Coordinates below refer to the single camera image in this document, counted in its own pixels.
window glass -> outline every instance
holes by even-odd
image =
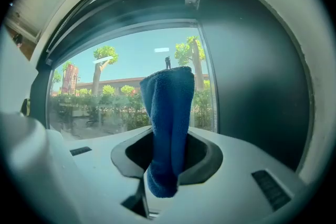
[[[192,37],[197,38],[198,59],[189,57]],[[171,68],[187,65],[194,74],[198,71],[190,126],[213,131],[213,81],[204,46],[197,28],[168,28],[122,36],[81,52],[54,71],[50,128],[66,140],[80,140],[151,125],[139,82],[165,69],[169,56]]]

